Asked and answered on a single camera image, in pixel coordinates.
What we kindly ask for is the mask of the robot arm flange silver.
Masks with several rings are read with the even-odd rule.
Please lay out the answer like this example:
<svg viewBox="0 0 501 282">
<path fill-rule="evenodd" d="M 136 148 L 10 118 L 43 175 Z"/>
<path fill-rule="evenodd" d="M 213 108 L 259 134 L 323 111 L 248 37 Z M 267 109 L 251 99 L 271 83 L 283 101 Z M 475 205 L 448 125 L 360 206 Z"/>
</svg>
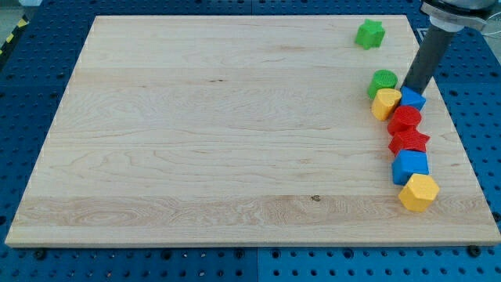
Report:
<svg viewBox="0 0 501 282">
<path fill-rule="evenodd" d="M 499 5 L 497 0 L 422 0 L 420 11 L 441 22 L 482 31 Z"/>
</svg>

